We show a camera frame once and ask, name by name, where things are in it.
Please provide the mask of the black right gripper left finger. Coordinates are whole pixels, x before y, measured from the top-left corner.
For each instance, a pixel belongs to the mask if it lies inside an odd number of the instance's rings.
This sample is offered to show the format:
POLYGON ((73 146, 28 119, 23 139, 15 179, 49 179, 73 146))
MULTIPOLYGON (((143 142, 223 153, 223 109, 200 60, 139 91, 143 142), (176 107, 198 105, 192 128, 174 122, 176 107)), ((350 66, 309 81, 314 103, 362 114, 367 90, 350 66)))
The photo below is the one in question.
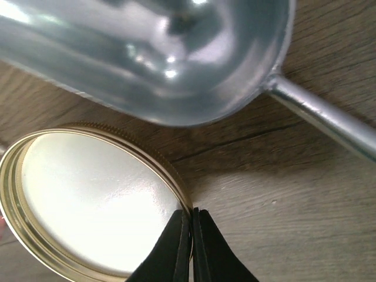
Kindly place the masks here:
POLYGON ((188 281, 190 256, 190 222, 183 210, 176 210, 150 254, 127 281, 188 281))

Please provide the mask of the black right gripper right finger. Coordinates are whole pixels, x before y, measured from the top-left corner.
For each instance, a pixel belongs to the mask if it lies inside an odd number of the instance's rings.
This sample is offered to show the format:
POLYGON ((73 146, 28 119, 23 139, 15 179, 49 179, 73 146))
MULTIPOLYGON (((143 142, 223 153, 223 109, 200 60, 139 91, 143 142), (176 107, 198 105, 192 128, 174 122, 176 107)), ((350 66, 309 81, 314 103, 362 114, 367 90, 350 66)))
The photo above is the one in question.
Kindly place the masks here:
POLYGON ((232 252, 210 213, 196 207, 192 216, 194 281, 257 281, 232 252))

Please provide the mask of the round white jar lid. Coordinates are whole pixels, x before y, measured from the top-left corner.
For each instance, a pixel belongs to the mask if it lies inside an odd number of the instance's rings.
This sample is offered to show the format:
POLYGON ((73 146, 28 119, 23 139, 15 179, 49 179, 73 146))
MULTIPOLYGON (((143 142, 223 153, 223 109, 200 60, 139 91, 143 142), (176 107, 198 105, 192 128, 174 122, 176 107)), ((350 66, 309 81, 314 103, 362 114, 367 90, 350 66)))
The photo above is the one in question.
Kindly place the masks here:
POLYGON ((176 210, 193 205, 173 166, 124 131, 67 123, 1 153, 1 212, 18 241, 69 281, 127 281, 176 210))

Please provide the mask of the metal scoop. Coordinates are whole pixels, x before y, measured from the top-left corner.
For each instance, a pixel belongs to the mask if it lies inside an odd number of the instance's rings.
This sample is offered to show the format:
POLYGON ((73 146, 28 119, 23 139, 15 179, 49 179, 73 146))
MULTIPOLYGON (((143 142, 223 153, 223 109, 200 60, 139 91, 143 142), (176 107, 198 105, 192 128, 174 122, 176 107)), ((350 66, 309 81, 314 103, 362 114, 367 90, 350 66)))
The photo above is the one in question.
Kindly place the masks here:
POLYGON ((163 126, 211 123, 268 92, 375 160, 375 130, 288 80, 296 1, 2 1, 1 60, 163 126))

